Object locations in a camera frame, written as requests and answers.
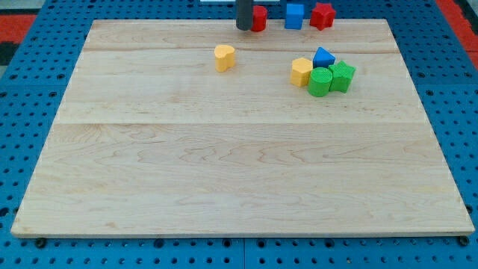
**wooden cutting board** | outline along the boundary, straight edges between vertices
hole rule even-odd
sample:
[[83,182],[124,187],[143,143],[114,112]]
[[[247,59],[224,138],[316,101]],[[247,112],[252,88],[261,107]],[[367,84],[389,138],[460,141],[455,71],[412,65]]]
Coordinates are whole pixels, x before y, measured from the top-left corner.
[[[12,233],[21,238],[467,235],[385,20],[95,21]],[[213,50],[237,65],[214,69]],[[318,46],[349,93],[289,83]]]

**yellow block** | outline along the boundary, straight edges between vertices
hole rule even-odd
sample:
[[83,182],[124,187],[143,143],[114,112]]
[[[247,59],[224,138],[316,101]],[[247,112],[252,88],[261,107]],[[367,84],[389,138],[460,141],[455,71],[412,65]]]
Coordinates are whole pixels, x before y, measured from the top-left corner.
[[313,69],[312,61],[305,58],[298,58],[292,61],[291,83],[297,87],[308,84]]
[[228,68],[233,67],[235,62],[235,49],[229,45],[217,45],[214,49],[216,57],[216,70],[224,72]]

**blue cube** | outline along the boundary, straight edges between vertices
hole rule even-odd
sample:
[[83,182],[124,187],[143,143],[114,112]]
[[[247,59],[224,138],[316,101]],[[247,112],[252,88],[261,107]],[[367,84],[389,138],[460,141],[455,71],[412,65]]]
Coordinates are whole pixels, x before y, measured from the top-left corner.
[[312,64],[314,68],[324,67],[328,68],[329,65],[333,65],[335,62],[335,56],[330,52],[326,51],[323,47],[319,47],[317,52],[315,52],[314,60]]
[[303,4],[287,4],[287,11],[285,14],[285,28],[286,29],[302,29],[302,21],[304,20],[304,5]]

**wooden board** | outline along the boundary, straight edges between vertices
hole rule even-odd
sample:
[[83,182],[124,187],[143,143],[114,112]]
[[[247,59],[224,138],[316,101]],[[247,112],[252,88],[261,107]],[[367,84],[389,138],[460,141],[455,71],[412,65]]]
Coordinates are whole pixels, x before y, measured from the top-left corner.
[[[236,67],[214,70],[214,47]],[[310,96],[291,61],[357,67]],[[22,238],[467,235],[473,224],[385,20],[260,33],[95,21],[13,224]]]

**blue pegboard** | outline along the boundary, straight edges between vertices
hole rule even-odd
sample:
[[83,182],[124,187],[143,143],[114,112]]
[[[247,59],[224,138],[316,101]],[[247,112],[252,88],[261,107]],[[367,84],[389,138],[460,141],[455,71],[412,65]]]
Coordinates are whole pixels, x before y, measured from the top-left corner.
[[[313,1],[305,4],[306,14]],[[430,0],[332,1],[386,18],[478,223],[478,73]],[[283,19],[283,4],[268,4]],[[0,81],[0,268],[478,268],[478,238],[20,240],[10,227],[93,19],[234,19],[197,0],[47,0]]]

